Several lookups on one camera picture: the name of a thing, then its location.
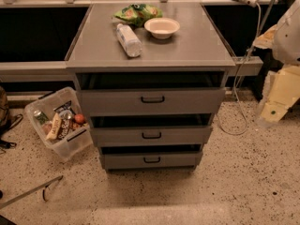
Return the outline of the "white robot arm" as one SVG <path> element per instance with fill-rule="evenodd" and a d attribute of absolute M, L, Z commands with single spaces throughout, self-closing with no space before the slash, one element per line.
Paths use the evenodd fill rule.
<path fill-rule="evenodd" d="M 271 49 L 273 57 L 283 64 L 278 72 L 267 73 L 258 107 L 257 123 L 270 128 L 300 99 L 300 0 L 295 0 L 253 45 Z"/>

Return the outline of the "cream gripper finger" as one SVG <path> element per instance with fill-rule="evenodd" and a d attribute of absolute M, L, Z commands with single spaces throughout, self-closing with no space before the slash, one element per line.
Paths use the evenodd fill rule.
<path fill-rule="evenodd" d="M 262 127 L 277 124 L 299 99 L 299 66 L 284 65 L 278 72 L 269 71 L 258 106 L 257 124 Z"/>

